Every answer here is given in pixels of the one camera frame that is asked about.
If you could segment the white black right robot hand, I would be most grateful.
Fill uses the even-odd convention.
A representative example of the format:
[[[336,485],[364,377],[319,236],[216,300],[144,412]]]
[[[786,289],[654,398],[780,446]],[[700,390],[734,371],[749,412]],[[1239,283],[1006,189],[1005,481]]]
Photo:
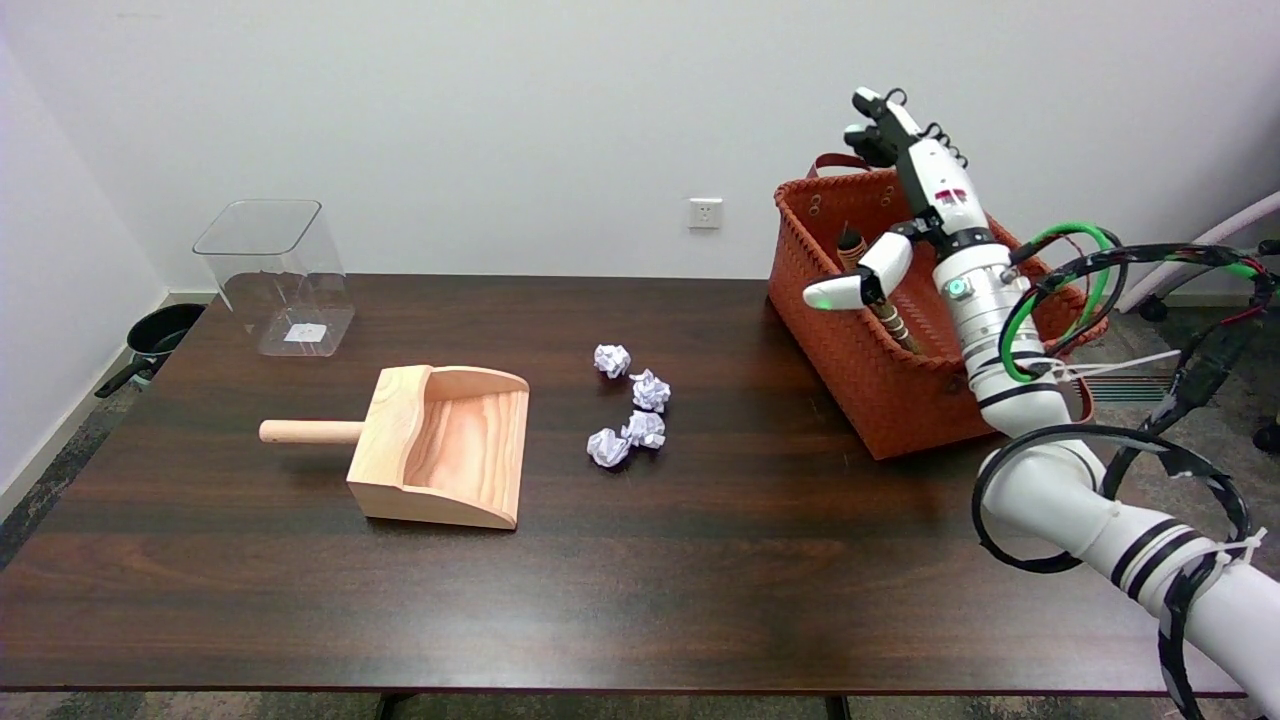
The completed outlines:
[[[918,241],[936,251],[942,273],[936,286],[950,309],[970,311],[977,299],[992,299],[992,282],[982,275],[1007,266],[1009,251],[998,249],[966,159],[943,142],[942,132],[920,127],[887,94],[860,87],[852,105],[868,122],[846,128],[846,145],[873,167],[897,172],[911,218],[870,243],[850,272],[809,283],[805,305],[844,311],[887,300],[905,279]]]

